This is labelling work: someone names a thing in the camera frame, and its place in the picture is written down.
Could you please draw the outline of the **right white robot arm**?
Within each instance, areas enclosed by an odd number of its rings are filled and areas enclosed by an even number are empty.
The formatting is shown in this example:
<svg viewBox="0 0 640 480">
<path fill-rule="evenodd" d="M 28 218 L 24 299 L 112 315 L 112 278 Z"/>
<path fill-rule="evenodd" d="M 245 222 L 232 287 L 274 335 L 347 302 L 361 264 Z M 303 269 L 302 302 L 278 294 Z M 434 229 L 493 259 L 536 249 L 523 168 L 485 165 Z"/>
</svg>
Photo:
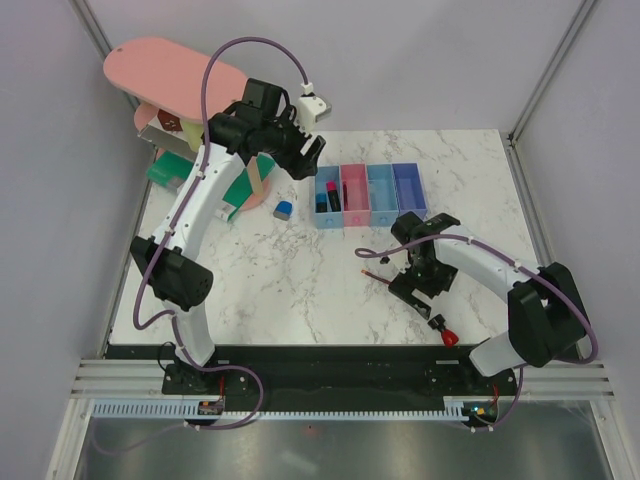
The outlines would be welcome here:
<svg viewBox="0 0 640 480">
<path fill-rule="evenodd" d="M 439 331 L 445 345 L 456 339 L 431 316 L 427 301 L 450 290 L 464 273 L 493 292 L 507 306 L 507 329 L 475 346 L 458 368 L 467 392 L 483 392 L 494 375 L 515 367 L 543 367 L 565 359 L 590 336 L 588 319 L 570 271 L 560 263 L 527 266 L 478 240 L 456 218 L 438 214 L 422 220 L 416 213 L 399 216 L 391 227 L 406 249 L 407 262 L 389 290 Z"/>
</svg>

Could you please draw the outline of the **purple drawer bin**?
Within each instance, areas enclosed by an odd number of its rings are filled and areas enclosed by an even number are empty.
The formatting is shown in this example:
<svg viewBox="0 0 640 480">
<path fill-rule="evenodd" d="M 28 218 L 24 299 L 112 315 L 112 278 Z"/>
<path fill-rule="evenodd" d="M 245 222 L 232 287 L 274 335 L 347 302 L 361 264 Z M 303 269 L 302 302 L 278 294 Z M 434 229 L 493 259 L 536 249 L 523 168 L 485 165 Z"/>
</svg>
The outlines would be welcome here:
<svg viewBox="0 0 640 480">
<path fill-rule="evenodd" d="M 399 214 L 413 212 L 424 219 L 428 214 L 428 206 L 418 165 L 393 163 L 392 170 Z"/>
</svg>

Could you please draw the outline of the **pink cap black highlighter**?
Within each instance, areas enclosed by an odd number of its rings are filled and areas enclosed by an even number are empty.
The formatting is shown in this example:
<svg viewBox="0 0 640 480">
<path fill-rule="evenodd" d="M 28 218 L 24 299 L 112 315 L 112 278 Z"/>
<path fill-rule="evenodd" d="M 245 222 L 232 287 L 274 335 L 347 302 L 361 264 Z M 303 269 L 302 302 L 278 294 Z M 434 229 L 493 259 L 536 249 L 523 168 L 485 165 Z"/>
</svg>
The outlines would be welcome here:
<svg viewBox="0 0 640 480">
<path fill-rule="evenodd" d="M 331 207 L 332 212 L 340 212 L 341 208 L 341 200 L 340 195 L 338 193 L 337 184 L 335 181 L 328 181 L 326 183 L 326 191 L 329 205 Z"/>
</svg>

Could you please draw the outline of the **red black round stamp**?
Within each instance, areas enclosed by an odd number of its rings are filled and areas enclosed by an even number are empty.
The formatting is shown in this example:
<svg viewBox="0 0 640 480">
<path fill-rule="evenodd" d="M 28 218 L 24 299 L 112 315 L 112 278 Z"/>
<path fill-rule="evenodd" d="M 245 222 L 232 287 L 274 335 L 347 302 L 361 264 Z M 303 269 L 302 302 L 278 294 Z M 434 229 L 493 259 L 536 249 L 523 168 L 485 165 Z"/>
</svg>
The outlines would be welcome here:
<svg viewBox="0 0 640 480">
<path fill-rule="evenodd" d="M 440 334 L 441 340 L 447 348 L 451 348 L 459 342 L 459 337 L 447 327 L 443 315 L 438 314 L 432 317 L 428 321 L 428 325 Z"/>
</svg>

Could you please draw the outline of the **light blue drawer bin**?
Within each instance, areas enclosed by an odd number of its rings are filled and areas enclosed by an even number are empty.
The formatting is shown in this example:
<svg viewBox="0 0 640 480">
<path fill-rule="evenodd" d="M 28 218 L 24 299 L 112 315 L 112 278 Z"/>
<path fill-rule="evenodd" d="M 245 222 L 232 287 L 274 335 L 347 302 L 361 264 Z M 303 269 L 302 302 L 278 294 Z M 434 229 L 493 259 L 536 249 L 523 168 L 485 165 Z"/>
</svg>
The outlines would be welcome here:
<svg viewBox="0 0 640 480">
<path fill-rule="evenodd" d="M 344 227 L 341 175 L 338 166 L 320 167 L 313 180 L 311 207 L 318 229 Z"/>
</svg>

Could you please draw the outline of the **blue cap black highlighter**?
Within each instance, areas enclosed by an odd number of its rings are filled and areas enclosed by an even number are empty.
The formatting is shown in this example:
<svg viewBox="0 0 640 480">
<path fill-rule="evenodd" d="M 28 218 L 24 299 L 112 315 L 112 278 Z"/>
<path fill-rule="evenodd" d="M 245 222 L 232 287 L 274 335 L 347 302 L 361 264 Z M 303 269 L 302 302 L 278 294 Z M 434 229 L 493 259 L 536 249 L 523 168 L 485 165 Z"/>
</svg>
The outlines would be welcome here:
<svg viewBox="0 0 640 480">
<path fill-rule="evenodd" d="M 328 200 L 325 193 L 317 193 L 315 195 L 315 211 L 317 213 L 325 213 L 328 211 Z"/>
</svg>

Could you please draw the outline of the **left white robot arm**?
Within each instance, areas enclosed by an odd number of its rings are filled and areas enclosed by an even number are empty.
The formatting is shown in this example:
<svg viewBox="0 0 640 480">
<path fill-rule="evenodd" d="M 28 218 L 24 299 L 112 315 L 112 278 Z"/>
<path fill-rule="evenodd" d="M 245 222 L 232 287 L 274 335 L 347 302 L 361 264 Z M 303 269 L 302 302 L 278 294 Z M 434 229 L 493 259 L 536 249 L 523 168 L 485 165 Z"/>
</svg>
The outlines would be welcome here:
<svg viewBox="0 0 640 480">
<path fill-rule="evenodd" d="M 311 133 L 331 112 L 330 103 L 306 84 L 292 102 L 283 88 L 249 79 L 241 100 L 211 116 L 195 164 L 169 213 L 148 238 L 135 237 L 130 253 L 142 289 L 151 288 L 171 320 L 185 382 L 208 393 L 219 369 L 208 361 L 215 344 L 205 299 L 214 277 L 197 261 L 206 230 L 223 197 L 252 158 L 269 155 L 292 179 L 313 177 L 326 141 Z"/>
</svg>

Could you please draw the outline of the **pink drawer bin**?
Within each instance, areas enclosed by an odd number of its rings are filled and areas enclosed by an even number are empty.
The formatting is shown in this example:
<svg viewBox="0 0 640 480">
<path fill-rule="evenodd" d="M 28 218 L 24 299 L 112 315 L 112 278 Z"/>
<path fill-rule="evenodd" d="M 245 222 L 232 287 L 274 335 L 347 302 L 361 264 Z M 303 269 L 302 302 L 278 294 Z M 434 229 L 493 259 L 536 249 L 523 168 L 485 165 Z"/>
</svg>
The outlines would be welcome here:
<svg viewBox="0 0 640 480">
<path fill-rule="evenodd" d="M 346 182 L 349 194 L 349 210 L 344 211 L 345 227 L 365 227 L 370 225 L 371 206 L 368 191 L 368 177 L 364 164 L 340 166 L 341 183 Z"/>
</svg>

